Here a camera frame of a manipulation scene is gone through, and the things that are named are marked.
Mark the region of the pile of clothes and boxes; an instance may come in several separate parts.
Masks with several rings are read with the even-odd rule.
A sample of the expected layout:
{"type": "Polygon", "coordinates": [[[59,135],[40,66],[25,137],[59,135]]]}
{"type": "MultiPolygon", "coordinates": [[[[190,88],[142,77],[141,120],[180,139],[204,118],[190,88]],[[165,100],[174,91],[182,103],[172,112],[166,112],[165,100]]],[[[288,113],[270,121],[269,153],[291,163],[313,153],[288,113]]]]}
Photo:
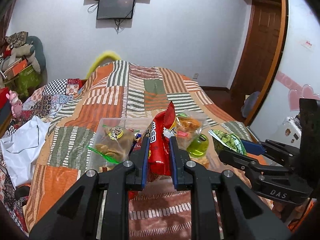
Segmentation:
{"type": "Polygon", "coordinates": [[[6,36],[1,46],[1,88],[27,98],[41,84],[46,71],[43,44],[37,36],[20,31],[6,36]]]}

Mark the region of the red box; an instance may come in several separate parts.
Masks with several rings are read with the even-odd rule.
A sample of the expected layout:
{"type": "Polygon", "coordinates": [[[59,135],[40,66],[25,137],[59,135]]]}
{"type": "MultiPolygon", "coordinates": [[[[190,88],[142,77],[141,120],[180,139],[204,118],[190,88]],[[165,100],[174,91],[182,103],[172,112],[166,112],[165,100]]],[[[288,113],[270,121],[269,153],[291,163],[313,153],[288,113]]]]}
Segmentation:
{"type": "Polygon", "coordinates": [[[0,109],[4,107],[4,105],[7,103],[8,98],[7,94],[9,93],[8,87],[4,87],[0,89],[0,109]]]}

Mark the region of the clear bag green label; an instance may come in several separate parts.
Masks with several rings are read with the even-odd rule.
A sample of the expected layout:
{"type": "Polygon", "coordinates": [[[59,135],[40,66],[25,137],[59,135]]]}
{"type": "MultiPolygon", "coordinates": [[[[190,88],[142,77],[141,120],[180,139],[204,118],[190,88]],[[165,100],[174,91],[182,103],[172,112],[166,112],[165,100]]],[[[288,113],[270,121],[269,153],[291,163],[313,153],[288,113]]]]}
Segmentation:
{"type": "Polygon", "coordinates": [[[106,167],[122,163],[128,158],[138,133],[138,129],[123,126],[99,126],[93,145],[87,147],[93,153],[93,162],[106,167]]]}

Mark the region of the orange fried snack bag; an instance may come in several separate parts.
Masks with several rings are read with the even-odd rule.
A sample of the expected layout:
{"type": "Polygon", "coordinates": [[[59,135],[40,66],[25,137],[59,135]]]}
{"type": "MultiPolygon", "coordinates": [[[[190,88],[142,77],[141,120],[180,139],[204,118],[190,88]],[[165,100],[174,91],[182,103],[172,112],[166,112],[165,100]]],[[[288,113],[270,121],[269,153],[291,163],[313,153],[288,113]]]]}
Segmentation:
{"type": "Polygon", "coordinates": [[[179,148],[186,150],[191,142],[208,127],[207,116],[197,111],[184,110],[176,115],[176,140],[179,148]]]}

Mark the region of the pink plush toy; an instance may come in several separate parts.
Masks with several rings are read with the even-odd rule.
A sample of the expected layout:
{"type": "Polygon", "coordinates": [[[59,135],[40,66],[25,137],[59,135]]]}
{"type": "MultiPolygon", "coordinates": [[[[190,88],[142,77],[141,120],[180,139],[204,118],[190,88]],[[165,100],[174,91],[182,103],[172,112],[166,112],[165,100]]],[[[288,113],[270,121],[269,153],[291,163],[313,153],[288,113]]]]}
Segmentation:
{"type": "Polygon", "coordinates": [[[18,94],[15,91],[9,90],[9,92],[6,94],[6,97],[11,104],[12,116],[17,120],[20,120],[23,103],[18,98],[18,94]]]}

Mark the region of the checkered patchwork quilt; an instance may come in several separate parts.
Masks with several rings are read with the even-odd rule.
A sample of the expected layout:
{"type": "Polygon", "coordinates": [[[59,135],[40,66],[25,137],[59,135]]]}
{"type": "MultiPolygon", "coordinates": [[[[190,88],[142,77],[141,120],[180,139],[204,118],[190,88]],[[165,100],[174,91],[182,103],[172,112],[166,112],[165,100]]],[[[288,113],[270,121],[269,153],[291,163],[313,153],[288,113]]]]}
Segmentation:
{"type": "MultiPolygon", "coordinates": [[[[21,119],[10,119],[10,123],[4,128],[4,136],[13,135],[17,129],[31,120],[33,116],[39,117],[44,123],[49,123],[48,133],[50,134],[57,122],[64,116],[62,109],[68,103],[73,102],[75,94],[82,87],[79,79],[54,80],[33,92],[23,103],[21,119]]],[[[27,197],[16,197],[16,190],[12,185],[4,157],[1,157],[1,202],[6,208],[10,218],[25,233],[28,229],[24,220],[22,205],[26,203],[27,197]]]]}

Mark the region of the green jelly cup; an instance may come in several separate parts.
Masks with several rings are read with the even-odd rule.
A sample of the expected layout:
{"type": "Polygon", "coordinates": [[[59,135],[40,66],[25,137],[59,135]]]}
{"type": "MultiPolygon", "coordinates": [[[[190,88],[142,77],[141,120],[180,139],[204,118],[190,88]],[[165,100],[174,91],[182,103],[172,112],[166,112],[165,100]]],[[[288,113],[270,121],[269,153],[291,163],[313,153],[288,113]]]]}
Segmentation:
{"type": "Polygon", "coordinates": [[[186,151],[194,158],[201,158],[206,155],[208,147],[209,140],[207,136],[199,134],[192,140],[186,151]]]}

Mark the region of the small black wall monitor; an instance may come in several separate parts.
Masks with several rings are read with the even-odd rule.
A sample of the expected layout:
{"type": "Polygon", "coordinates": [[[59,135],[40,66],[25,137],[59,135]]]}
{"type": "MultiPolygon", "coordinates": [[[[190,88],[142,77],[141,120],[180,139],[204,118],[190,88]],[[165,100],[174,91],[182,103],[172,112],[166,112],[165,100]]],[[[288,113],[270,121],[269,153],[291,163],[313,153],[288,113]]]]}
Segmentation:
{"type": "Polygon", "coordinates": [[[131,19],[136,0],[99,0],[97,20],[131,19]]]}

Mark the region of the patchwork striped bedspread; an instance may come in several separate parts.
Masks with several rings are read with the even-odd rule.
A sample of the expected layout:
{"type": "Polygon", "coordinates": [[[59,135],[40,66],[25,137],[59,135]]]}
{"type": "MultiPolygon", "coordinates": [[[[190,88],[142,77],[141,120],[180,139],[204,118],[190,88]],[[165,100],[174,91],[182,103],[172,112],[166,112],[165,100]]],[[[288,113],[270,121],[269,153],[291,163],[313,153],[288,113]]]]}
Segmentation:
{"type": "MultiPolygon", "coordinates": [[[[123,60],[99,66],[50,121],[24,211],[27,229],[87,170],[111,169],[93,151],[102,118],[108,126],[130,130],[138,140],[170,102],[177,114],[190,112],[197,117],[203,133],[217,129],[251,139],[243,123],[217,107],[197,82],[182,74],[123,60]]],[[[153,176],[146,190],[129,202],[129,233],[131,239],[190,239],[190,194],[174,190],[166,176],[153,176]]]]}

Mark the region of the wooden door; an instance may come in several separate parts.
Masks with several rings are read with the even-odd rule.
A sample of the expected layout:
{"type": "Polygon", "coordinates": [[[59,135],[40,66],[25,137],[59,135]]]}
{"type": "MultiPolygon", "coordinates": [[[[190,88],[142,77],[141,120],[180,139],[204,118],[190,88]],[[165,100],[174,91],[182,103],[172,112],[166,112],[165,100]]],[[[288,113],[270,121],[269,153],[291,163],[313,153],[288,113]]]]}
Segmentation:
{"type": "Polygon", "coordinates": [[[246,40],[231,85],[231,96],[259,92],[245,118],[250,125],[265,100],[279,66],[286,31],[286,0],[251,0],[246,40]]]}

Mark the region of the blue snack packet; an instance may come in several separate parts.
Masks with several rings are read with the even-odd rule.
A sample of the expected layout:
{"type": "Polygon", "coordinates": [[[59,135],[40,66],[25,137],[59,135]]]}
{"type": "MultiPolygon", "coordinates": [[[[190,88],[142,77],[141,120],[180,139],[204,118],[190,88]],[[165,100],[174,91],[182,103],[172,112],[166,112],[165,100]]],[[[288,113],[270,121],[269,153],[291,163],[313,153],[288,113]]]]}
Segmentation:
{"type": "Polygon", "coordinates": [[[140,133],[138,133],[133,142],[133,148],[132,148],[133,151],[136,151],[141,148],[142,140],[143,140],[143,136],[140,133]]]}

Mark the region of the green pea snack bag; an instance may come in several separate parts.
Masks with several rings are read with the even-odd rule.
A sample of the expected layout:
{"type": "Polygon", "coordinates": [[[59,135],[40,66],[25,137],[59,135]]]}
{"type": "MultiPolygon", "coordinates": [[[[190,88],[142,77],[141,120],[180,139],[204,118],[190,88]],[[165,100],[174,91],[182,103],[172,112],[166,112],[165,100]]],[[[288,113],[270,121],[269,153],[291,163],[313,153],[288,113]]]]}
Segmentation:
{"type": "Polygon", "coordinates": [[[213,138],[217,154],[220,154],[222,151],[231,150],[241,155],[247,155],[247,151],[237,135],[225,133],[217,129],[210,129],[208,133],[213,138]]]}

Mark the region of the white wardrobe sliding door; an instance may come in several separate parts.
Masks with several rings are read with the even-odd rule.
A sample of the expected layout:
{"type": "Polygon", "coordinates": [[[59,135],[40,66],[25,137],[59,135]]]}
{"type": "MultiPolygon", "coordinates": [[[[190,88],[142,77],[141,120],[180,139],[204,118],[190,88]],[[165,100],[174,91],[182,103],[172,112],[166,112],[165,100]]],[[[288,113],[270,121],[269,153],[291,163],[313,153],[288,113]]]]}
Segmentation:
{"type": "Polygon", "coordinates": [[[292,129],[301,98],[319,99],[319,20],[306,0],[287,0],[283,54],[268,96],[250,125],[260,140],[299,144],[292,129]]]}

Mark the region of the red snack bag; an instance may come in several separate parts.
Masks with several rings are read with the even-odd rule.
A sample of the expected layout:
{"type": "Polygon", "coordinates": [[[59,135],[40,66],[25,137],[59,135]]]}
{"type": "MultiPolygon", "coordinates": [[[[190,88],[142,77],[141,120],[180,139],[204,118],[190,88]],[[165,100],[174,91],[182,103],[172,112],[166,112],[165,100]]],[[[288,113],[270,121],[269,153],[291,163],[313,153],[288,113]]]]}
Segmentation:
{"type": "Polygon", "coordinates": [[[174,134],[176,129],[176,114],[173,102],[170,102],[167,109],[158,113],[145,130],[144,134],[137,140],[133,147],[133,152],[142,148],[142,142],[145,137],[150,139],[148,151],[148,172],[147,181],[152,182],[161,176],[169,176],[169,138],[166,134],[174,134]]]}

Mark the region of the white cloth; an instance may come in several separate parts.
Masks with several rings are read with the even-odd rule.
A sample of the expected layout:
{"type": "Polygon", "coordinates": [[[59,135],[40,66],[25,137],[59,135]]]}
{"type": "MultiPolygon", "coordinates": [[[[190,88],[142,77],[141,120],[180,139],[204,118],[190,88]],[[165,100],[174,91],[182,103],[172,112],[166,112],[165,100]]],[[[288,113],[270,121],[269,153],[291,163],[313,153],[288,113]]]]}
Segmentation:
{"type": "Polygon", "coordinates": [[[32,181],[50,123],[33,116],[14,134],[1,139],[1,152],[15,188],[32,181]]]}

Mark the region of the clear plastic storage bin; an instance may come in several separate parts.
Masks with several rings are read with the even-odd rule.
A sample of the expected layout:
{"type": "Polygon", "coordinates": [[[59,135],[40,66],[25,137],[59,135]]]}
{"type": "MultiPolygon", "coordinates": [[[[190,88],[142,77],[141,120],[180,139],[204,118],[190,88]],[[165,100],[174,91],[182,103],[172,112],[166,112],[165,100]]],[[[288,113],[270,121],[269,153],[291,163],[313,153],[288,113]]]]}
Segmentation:
{"type": "MultiPolygon", "coordinates": [[[[90,152],[88,170],[101,172],[111,170],[117,164],[127,160],[129,154],[152,123],[153,118],[102,118],[100,119],[93,143],[88,146],[90,152]]],[[[178,116],[177,143],[186,150],[191,141],[204,129],[216,122],[204,114],[191,112],[178,116]]]]}

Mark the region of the brown cookie packet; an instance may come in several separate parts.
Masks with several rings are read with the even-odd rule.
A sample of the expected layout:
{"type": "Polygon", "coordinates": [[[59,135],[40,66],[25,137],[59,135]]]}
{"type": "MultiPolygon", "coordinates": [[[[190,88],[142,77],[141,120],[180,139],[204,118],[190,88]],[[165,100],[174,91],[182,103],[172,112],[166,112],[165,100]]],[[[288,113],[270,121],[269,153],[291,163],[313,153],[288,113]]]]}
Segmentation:
{"type": "Polygon", "coordinates": [[[206,169],[208,169],[210,167],[210,162],[206,156],[201,157],[201,158],[195,158],[195,161],[197,163],[201,164],[202,166],[204,166],[206,169]]]}

